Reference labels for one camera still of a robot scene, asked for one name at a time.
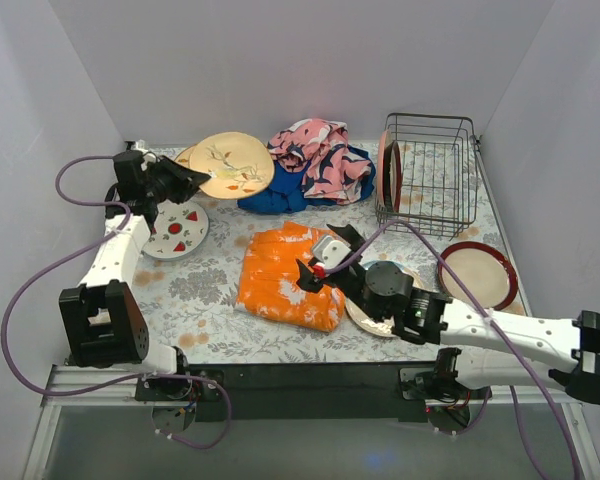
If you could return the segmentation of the tan bird pattern plate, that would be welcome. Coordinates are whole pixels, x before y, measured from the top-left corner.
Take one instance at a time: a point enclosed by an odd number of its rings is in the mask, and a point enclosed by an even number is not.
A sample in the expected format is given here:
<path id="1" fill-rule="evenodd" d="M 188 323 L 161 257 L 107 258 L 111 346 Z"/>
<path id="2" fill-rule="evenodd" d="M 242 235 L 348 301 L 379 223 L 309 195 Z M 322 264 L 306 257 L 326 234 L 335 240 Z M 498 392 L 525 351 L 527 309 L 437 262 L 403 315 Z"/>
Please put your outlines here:
<path id="1" fill-rule="evenodd" d="M 195 151 L 195 148 L 196 148 L 195 145 L 185 148 L 174 158 L 174 161 L 180 166 L 189 168 L 190 167 L 190 156 Z"/>

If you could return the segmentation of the white blue rimmed plate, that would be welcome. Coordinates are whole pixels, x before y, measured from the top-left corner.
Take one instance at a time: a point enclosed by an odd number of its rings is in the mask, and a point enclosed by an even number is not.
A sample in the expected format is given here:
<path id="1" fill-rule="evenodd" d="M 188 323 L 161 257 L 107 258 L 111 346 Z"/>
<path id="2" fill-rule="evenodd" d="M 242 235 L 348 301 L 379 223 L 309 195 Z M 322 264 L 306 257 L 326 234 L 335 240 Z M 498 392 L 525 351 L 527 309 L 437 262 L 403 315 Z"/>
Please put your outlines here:
<path id="1" fill-rule="evenodd" d="M 179 260 L 191 254 L 208 231 L 209 218 L 199 203 L 165 201 L 158 206 L 158 216 L 142 253 L 155 260 Z"/>

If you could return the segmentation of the blue and cream plate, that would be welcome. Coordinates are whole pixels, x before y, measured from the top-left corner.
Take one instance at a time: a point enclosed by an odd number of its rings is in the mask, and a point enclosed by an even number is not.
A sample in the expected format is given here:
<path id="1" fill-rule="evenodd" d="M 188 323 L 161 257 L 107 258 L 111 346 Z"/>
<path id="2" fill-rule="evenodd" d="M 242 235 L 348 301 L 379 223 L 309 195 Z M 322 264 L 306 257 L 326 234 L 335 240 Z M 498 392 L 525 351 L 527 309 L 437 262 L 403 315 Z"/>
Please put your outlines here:
<path id="1" fill-rule="evenodd" d="M 395 263 L 395 265 L 405 274 L 411 276 L 413 278 L 413 286 L 417 288 L 423 288 L 424 284 L 420 278 L 420 276 L 414 272 L 413 270 L 405 267 L 400 263 Z M 372 320 L 370 317 L 366 315 L 366 313 L 361 310 L 352 300 L 347 298 L 345 300 L 345 309 L 348 315 L 348 318 L 361 330 L 367 332 L 370 335 L 380 337 L 380 338 L 389 338 L 395 339 L 396 335 L 392 333 L 392 328 L 394 327 L 394 321 L 392 319 L 384 320 L 382 322 L 376 322 Z"/>

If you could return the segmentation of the brown rimmed cream plate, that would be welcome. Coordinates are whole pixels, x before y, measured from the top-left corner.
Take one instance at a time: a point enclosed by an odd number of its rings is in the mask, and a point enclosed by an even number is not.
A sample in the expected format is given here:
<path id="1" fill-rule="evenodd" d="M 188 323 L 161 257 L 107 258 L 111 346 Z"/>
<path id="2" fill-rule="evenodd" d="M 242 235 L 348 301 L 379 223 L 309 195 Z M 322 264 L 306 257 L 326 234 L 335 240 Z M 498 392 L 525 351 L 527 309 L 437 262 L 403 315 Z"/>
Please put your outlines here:
<path id="1" fill-rule="evenodd" d="M 399 143 L 392 140 L 383 152 L 383 200 L 387 211 L 399 211 L 402 161 Z"/>

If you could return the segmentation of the pink plate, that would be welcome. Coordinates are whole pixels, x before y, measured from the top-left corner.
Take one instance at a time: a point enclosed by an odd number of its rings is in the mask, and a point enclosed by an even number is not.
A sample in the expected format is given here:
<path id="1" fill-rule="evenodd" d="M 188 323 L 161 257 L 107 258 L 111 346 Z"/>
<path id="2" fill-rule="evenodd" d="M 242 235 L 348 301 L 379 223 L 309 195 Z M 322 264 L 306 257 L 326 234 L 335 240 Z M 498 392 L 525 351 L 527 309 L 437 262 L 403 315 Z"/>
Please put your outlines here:
<path id="1" fill-rule="evenodd" d="M 389 130 L 385 129 L 379 140 L 377 156 L 377 197 L 378 204 L 383 208 L 388 204 L 386 195 L 389 193 L 390 153 L 386 153 L 386 148 L 390 148 L 391 142 Z"/>

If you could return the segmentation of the red rimmed black plate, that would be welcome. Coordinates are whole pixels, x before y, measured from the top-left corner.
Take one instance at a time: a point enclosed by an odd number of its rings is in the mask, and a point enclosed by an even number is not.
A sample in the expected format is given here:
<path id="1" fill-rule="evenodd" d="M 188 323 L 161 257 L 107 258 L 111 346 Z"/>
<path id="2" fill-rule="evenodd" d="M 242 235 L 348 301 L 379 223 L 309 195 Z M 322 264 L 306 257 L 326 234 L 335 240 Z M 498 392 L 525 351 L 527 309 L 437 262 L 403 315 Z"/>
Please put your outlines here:
<path id="1" fill-rule="evenodd" d="M 518 294 L 518 277 L 514 267 L 494 247 L 462 241 L 447 247 L 441 258 L 482 307 L 503 310 Z"/>

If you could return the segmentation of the yellow rimmed plate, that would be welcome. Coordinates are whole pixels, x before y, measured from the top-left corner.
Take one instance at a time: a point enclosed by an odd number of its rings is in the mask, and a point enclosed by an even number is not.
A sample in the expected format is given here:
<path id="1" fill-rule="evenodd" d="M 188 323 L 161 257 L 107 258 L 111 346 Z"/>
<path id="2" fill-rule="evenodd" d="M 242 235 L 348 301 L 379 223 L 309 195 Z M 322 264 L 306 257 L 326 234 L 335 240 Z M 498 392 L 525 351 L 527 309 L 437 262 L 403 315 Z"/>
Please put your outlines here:
<path id="1" fill-rule="evenodd" d="M 189 168 L 210 179 L 200 189 L 211 198 L 239 200 L 264 191 L 272 182 L 275 167 L 266 146 L 241 132 L 211 135 L 189 155 Z"/>

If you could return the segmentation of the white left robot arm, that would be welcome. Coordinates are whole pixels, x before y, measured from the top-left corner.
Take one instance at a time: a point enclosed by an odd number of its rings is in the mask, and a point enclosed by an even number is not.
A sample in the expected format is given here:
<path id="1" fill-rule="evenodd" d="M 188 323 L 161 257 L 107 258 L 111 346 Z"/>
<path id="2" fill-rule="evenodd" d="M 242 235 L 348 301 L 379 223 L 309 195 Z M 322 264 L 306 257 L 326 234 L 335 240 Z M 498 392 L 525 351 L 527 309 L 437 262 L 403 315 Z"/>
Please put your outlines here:
<path id="1" fill-rule="evenodd" d="M 126 150 L 110 160 L 116 184 L 102 204 L 103 242 L 79 284 L 59 296 L 71 357 L 79 367 L 119 366 L 159 375 L 160 390 L 180 400 L 193 386 L 185 355 L 151 339 L 131 286 L 159 205 L 190 200 L 211 177 L 142 150 Z"/>

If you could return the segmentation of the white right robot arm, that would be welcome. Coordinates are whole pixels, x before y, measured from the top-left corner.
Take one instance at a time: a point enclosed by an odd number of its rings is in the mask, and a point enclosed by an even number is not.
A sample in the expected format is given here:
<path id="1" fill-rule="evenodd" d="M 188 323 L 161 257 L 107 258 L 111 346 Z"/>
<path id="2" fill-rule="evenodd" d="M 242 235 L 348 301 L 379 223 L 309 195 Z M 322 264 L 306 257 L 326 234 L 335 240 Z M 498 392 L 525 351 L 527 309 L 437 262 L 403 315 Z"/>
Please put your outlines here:
<path id="1" fill-rule="evenodd" d="M 393 323 L 394 336 L 440 346 L 427 384 L 444 397 L 491 386 L 536 385 L 600 405 L 600 313 L 547 319 L 495 311 L 414 285 L 390 261 L 364 268 L 371 242 L 351 226 L 331 227 L 298 264 L 297 285 L 318 293 L 333 287 L 369 319 Z"/>

